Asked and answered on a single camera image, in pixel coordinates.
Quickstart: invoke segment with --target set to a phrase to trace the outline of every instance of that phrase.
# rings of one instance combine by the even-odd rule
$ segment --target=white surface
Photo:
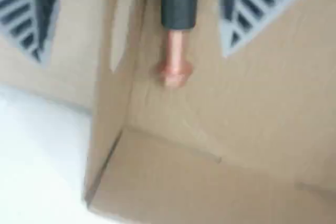
[[[0,223],[111,223],[81,202],[90,116],[0,87]]]

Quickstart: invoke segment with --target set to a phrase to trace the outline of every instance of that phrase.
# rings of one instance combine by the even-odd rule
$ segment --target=brown cardboard
[[[336,190],[334,0],[298,0],[227,60],[217,0],[199,0],[187,52],[195,72],[176,91],[150,76],[161,57],[159,1],[148,0],[130,125],[229,163]]]
[[[91,209],[160,224],[334,223],[336,199],[125,129]]]
[[[334,1],[298,0],[225,60],[218,2],[199,0],[187,51],[195,72],[180,90],[152,74],[163,51],[160,0],[138,1],[144,19],[133,16],[129,50],[117,73],[108,68],[115,1],[107,0],[90,209],[152,224],[335,223]]]
[[[93,115],[92,141],[85,187],[92,186],[111,147],[125,124],[132,86],[134,63],[142,24],[144,0],[135,0],[128,35],[129,46],[116,72],[110,69],[111,27],[117,0],[105,0],[104,33],[100,52],[96,110]]]

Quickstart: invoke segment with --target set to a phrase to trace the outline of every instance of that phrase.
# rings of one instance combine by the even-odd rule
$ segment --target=copper pipe fitting
[[[160,66],[163,84],[168,88],[182,87],[193,72],[192,65],[184,55],[187,33],[183,30],[168,30],[166,58]]]

